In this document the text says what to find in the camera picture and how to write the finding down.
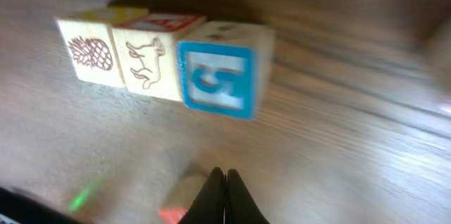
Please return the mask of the wooden block blue 5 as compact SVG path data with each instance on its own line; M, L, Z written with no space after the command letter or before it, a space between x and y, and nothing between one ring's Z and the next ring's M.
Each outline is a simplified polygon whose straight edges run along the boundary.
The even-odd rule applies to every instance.
M252 23L209 21L177 44L184 104L245 120L271 78L276 32Z

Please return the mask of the plain wooden picture block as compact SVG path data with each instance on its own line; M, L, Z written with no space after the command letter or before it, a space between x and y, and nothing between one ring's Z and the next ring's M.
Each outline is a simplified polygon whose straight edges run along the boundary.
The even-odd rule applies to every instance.
M106 7L55 17L79 80L110 87L125 81L113 39L114 25L148 14L145 8Z

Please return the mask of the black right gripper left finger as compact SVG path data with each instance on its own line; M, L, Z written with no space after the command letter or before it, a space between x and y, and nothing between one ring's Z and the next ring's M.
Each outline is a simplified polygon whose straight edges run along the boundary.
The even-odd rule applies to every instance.
M179 224L223 224L226 177L215 167Z

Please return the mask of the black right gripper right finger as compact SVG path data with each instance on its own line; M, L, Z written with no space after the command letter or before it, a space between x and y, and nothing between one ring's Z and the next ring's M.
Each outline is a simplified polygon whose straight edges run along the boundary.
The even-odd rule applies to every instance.
M225 204L226 224L269 224L234 169L228 171Z

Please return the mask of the wooden block green N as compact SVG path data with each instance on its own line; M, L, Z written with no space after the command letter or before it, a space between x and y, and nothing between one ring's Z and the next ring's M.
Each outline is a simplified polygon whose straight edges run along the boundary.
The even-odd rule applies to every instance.
M182 101L177 43L206 22L204 15L150 13L113 26L129 92Z

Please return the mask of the wooden block green R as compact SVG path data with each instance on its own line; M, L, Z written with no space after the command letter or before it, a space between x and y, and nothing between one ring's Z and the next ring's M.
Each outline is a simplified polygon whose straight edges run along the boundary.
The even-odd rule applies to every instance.
M167 194L158 214L165 224L177 224L187 213L206 181L204 174L186 175Z

